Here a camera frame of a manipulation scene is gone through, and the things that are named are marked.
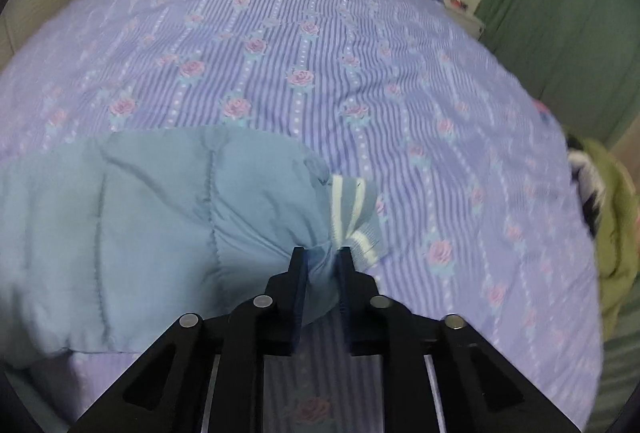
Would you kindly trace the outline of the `light blue padded pants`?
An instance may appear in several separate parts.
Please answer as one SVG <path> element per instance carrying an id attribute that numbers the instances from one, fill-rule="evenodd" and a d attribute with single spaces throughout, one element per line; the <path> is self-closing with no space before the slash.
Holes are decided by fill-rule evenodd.
<path id="1" fill-rule="evenodd" d="M 1 357 L 144 351 L 179 316 L 227 314 L 303 248 L 303 323 L 336 304 L 337 251 L 384 257 L 378 188 L 243 127 L 114 133 L 1 167 Z"/>

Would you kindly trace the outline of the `olive green garment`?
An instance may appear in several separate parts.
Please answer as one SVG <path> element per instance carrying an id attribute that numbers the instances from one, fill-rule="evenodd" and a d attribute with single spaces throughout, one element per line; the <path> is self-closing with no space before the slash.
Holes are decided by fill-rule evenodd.
<path id="1" fill-rule="evenodd" d="M 567 160 L 582 218 L 596 248 L 603 338 L 609 339 L 639 272 L 639 195 L 599 141 L 567 133 Z"/>

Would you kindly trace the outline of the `purple floral striped bedspread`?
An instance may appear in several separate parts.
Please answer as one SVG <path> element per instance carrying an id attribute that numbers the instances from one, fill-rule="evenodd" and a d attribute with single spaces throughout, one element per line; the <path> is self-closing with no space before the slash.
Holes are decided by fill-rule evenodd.
<path id="1" fill-rule="evenodd" d="M 596 260 L 565 138 L 436 0 L 74 0 L 1 75 L 6 161 L 114 133 L 243 127 L 378 188 L 365 272 L 430 318 L 458 314 L 583 429 L 602 369 Z M 377 432 L 380 383 L 336 304 L 267 372 L 265 425 Z M 68 419 L 137 353 L 30 368 Z"/>

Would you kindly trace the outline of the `white nightstand with items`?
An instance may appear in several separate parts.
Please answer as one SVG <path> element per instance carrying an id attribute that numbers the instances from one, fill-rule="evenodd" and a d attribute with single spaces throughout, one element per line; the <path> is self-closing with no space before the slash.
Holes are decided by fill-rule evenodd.
<path id="1" fill-rule="evenodd" d="M 479 40 L 485 31 L 485 23 L 474 15 L 463 0 L 436 0 L 445 9 L 449 18 L 461 26 L 470 37 Z"/>

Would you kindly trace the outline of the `green curtain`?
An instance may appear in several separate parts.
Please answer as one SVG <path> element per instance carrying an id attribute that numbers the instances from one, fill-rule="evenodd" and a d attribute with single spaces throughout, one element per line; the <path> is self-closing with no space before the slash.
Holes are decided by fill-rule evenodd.
<path id="1" fill-rule="evenodd" d="M 639 114 L 639 0 L 481 0 L 480 40 L 530 96 L 612 146 Z"/>

